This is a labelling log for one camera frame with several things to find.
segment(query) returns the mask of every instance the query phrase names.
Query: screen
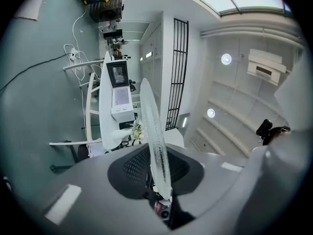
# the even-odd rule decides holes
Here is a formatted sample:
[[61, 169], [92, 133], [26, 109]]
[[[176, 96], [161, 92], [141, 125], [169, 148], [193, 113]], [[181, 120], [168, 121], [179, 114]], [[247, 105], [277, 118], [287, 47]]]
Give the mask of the screen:
[[128, 90], [127, 88], [117, 88], [115, 91], [115, 105], [128, 104]]
[[118, 67], [113, 67], [113, 75], [115, 79], [116, 84], [124, 83], [126, 77], [123, 75], [123, 67], [118, 66]]

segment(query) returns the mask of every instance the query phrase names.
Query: air conditioner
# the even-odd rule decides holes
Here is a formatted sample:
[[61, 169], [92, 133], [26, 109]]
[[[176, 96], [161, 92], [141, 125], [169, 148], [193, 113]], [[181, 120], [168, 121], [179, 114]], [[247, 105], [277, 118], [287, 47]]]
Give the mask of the air conditioner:
[[271, 84], [278, 85], [280, 73], [286, 73], [286, 66], [282, 65], [282, 57], [251, 49], [249, 54], [247, 73], [259, 77]]

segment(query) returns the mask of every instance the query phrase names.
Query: black cable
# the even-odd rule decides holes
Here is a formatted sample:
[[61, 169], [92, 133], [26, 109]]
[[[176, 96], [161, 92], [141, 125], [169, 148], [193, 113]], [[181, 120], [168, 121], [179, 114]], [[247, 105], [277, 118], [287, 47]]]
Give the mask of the black cable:
[[[97, 126], [97, 125], [100, 125], [100, 124], [92, 124], [91, 126]], [[86, 127], [82, 127], [81, 129], [84, 130]]]
[[30, 66], [30, 67], [24, 69], [23, 71], [21, 71], [21, 72], [19, 72], [17, 75], [15, 75], [9, 82], [7, 82], [7, 84], [6, 84], [5, 86], [3, 86], [0, 91], [2, 91], [5, 87], [7, 87], [8, 84], [11, 83], [18, 75], [22, 74], [23, 72], [27, 71], [28, 69], [33, 68], [33, 67], [38, 66], [38, 65], [42, 65], [42, 64], [44, 64], [44, 63], [48, 63], [48, 62], [53, 61], [53, 60], [57, 60], [57, 59], [59, 59], [59, 58], [61, 58], [61, 57], [64, 57], [65, 55], [69, 55], [69, 54], [70, 54], [70, 53], [63, 54], [62, 56], [59, 56], [59, 57], [56, 57], [56, 58], [53, 58], [53, 59], [50, 59], [50, 60], [47, 60], [47, 61], [44, 61], [44, 62], [35, 64], [35, 65], [32, 65], [32, 66]]

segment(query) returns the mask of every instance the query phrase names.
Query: ceiling light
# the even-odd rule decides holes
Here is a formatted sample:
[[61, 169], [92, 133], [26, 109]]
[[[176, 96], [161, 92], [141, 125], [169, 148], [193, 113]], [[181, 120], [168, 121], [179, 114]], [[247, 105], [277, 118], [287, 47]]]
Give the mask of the ceiling light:
[[231, 63], [231, 56], [229, 54], [224, 54], [221, 58], [221, 61], [225, 65], [229, 65]]
[[183, 127], [183, 128], [185, 127], [186, 121], [187, 121], [187, 118], [185, 117], [184, 123], [182, 123], [182, 127]]
[[208, 109], [207, 110], [207, 115], [210, 117], [210, 118], [213, 118], [215, 116], [215, 111], [213, 109]]

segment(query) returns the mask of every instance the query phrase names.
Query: black metal grille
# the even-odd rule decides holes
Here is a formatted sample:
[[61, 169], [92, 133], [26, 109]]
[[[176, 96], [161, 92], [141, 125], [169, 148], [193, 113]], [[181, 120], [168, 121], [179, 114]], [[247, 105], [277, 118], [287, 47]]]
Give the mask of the black metal grille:
[[179, 114], [187, 68], [188, 37], [188, 21], [184, 22], [178, 19], [174, 19], [172, 80], [165, 130], [171, 130], [175, 128]]
[[[108, 169], [112, 187], [131, 199], [142, 199], [153, 183], [149, 146], [147, 143], [138, 146], [136, 150], [112, 162]], [[193, 192], [204, 176], [202, 165], [168, 146], [166, 150], [173, 191], [176, 195]]]

